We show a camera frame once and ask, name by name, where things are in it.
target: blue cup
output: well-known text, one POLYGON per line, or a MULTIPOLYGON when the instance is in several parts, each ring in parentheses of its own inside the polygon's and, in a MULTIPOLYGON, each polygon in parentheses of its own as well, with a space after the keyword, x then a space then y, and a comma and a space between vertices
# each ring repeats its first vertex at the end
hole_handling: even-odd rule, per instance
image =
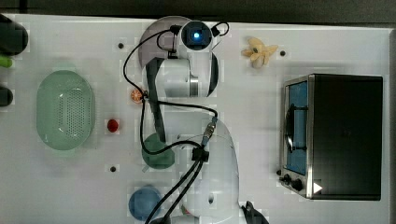
MULTIPOLYGON (((137 190, 129 200, 129 211, 138 220, 146 221, 155 205, 161 200, 161 193, 152 186, 145 186, 137 190)), ((152 219, 160 214, 157 209, 152 219)))

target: red object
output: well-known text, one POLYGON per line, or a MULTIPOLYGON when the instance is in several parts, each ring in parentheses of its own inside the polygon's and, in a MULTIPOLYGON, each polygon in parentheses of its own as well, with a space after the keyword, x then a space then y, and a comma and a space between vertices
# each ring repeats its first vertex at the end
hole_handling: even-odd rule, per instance
POLYGON ((114 119, 110 119, 107 123, 107 128, 109 132, 114 133, 119 128, 119 123, 114 119))

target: white tabletop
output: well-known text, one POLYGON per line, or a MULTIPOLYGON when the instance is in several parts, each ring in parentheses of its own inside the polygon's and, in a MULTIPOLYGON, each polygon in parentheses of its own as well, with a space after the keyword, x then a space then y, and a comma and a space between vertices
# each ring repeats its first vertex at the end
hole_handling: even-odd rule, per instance
MULTIPOLYGON (((29 46, 14 58, 12 68, 0 68, 0 82, 15 92, 14 104, 0 113, 0 224, 139 223, 128 211, 131 194, 146 184, 165 193, 177 182, 174 168, 142 172, 141 105, 130 101, 131 87, 121 75, 127 53, 153 21, 8 16, 29 31, 29 46), (118 49, 120 42, 124 49, 118 49), (40 140, 35 98, 44 77, 68 63, 91 84, 97 113, 88 141, 65 155, 40 140), (106 131, 107 119, 120 120, 118 134, 106 131), (116 173, 108 171, 112 165, 116 173)), ((389 223, 389 29, 230 26, 215 48, 220 83, 214 97, 189 103, 215 107, 228 126, 237 146, 240 202, 253 202, 271 224, 389 223), (279 45, 261 69, 252 68, 240 54, 251 36, 279 45), (285 57, 279 55, 281 50, 285 57), (308 201, 278 183, 281 86, 311 73, 384 77, 381 201, 308 201)), ((142 80, 137 55, 129 62, 128 74, 136 82, 142 80)))

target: green basket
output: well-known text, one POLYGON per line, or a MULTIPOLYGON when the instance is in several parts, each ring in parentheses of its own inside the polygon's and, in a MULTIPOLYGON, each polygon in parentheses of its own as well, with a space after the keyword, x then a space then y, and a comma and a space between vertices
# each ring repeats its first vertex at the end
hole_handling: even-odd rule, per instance
POLYGON ((37 132, 49 147, 69 150, 90 136, 94 98, 88 82, 72 71, 47 76, 37 92, 37 132))

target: orange ball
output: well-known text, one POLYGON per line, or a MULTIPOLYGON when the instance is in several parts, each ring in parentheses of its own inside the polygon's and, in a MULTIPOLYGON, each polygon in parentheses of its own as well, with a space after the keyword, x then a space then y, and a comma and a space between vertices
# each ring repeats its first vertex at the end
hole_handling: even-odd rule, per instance
POLYGON ((131 99, 137 104, 142 104, 142 93, 138 89, 131 91, 131 99))

